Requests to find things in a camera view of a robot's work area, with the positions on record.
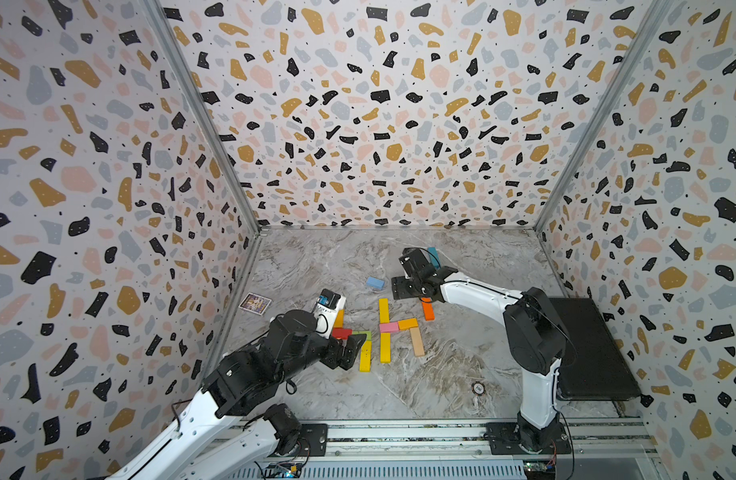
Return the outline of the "lime green block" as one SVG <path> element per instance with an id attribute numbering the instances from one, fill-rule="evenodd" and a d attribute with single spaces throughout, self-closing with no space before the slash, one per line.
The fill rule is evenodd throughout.
<path id="1" fill-rule="evenodd" d="M 364 335 L 366 337 L 366 340 L 372 340 L 372 333 L 370 331 L 353 331 L 352 335 Z"/>

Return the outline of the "red block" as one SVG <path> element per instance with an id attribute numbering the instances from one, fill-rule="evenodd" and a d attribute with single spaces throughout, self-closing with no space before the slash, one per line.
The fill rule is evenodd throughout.
<path id="1" fill-rule="evenodd" d="M 346 340 L 352 335 L 353 331 L 347 328 L 334 328 L 331 332 L 331 337 Z"/>

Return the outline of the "orange-yellow long block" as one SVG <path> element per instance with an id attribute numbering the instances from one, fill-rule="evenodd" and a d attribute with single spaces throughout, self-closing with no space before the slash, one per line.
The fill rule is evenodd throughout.
<path id="1" fill-rule="evenodd" d="M 345 311 L 343 309 L 340 309 L 337 313 L 337 317 L 334 323 L 335 329 L 341 329 L 344 327 L 344 314 Z"/>

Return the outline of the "light blue block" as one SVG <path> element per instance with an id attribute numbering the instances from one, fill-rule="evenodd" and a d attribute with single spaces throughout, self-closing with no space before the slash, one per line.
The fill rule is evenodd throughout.
<path id="1" fill-rule="evenodd" d="M 366 280 L 366 285 L 375 290 L 383 290 L 385 287 L 385 281 L 375 277 L 369 277 Z"/>

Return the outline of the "yellow long block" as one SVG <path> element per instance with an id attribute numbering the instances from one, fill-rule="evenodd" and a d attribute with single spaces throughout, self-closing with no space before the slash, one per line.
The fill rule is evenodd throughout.
<path id="1" fill-rule="evenodd" d="M 391 334 L 380 334 L 380 362 L 389 364 L 392 360 Z"/>

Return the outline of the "pink block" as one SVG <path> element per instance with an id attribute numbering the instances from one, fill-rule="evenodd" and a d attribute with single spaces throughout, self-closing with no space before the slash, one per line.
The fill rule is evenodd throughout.
<path id="1" fill-rule="evenodd" d="M 400 332 L 401 328 L 397 322 L 382 323 L 380 325 L 380 332 L 386 334 L 392 334 Z"/>

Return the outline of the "orange block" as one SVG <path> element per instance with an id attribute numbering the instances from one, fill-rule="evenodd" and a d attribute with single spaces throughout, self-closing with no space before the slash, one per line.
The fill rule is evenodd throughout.
<path id="1" fill-rule="evenodd" d="M 435 316 L 435 310 L 433 307 L 432 300 L 429 298 L 422 298 L 421 303 L 422 303 L 422 308 L 423 308 L 424 319 L 426 321 L 434 321 L 436 316 Z"/>

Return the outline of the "amber block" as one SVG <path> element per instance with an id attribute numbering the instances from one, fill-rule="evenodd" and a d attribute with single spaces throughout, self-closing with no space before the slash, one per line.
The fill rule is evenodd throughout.
<path id="1" fill-rule="evenodd" d="M 410 318 L 406 320 L 401 320 L 398 322 L 398 327 L 401 331 L 410 330 L 413 328 L 418 328 L 419 323 L 416 318 Z"/>

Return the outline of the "teal long block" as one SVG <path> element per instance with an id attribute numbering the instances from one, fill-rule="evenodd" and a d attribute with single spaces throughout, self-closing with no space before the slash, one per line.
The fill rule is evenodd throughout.
<path id="1" fill-rule="evenodd" d="M 438 253 L 437 253 L 436 248 L 435 247 L 430 247 L 428 249 L 428 252 L 429 252 L 429 255 L 430 255 L 430 260 L 432 261 L 433 265 L 436 268 L 439 268 L 441 266 L 441 262 L 439 260 L 439 256 L 438 256 Z"/>

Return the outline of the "natural wood long block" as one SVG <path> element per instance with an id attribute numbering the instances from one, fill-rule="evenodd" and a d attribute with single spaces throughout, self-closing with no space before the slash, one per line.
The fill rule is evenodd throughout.
<path id="1" fill-rule="evenodd" d="M 416 357 L 424 357 L 426 354 L 421 331 L 418 327 L 413 327 L 409 330 L 411 335 L 411 341 L 413 346 L 414 355 Z"/>

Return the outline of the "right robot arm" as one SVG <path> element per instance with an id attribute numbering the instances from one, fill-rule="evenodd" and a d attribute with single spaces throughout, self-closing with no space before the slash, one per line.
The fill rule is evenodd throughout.
<path id="1" fill-rule="evenodd" d="M 503 325 L 513 359 L 522 369 L 522 403 L 516 432 L 521 448 L 541 453 L 563 435 L 557 388 L 572 345 L 568 329 L 547 294 L 532 287 L 509 290 L 475 280 L 450 266 L 436 266 L 418 247 L 403 250 L 402 276 L 392 279 L 396 300 L 418 298 L 466 307 Z"/>

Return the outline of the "round table grommet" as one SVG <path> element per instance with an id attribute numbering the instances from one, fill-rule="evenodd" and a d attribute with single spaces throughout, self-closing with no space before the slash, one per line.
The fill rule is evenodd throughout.
<path id="1" fill-rule="evenodd" d="M 472 391 L 477 396 L 482 396 L 486 393 L 485 386 L 481 382 L 474 382 L 472 384 Z"/>

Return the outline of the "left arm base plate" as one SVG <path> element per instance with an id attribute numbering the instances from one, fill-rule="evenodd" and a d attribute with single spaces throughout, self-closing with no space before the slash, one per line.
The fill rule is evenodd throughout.
<path id="1" fill-rule="evenodd" d="M 327 423 L 305 423 L 294 429 L 281 442 L 281 455 L 324 457 L 327 450 L 328 433 Z"/>

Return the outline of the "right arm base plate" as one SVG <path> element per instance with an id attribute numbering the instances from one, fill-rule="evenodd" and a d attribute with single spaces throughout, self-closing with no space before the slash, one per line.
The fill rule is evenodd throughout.
<path id="1" fill-rule="evenodd" d="M 572 451 L 570 438 L 559 421 L 544 429 L 520 422 L 490 422 L 485 428 L 484 439 L 492 455 L 550 455 Z"/>

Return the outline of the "aluminium front rail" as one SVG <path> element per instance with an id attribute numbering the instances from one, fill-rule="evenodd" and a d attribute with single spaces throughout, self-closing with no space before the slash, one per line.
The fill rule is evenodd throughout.
<path id="1" fill-rule="evenodd" d="M 264 459 L 232 479 L 665 479 L 643 423 L 563 420 L 570 454 L 492 455 L 475 420 L 331 420 L 324 457 Z"/>

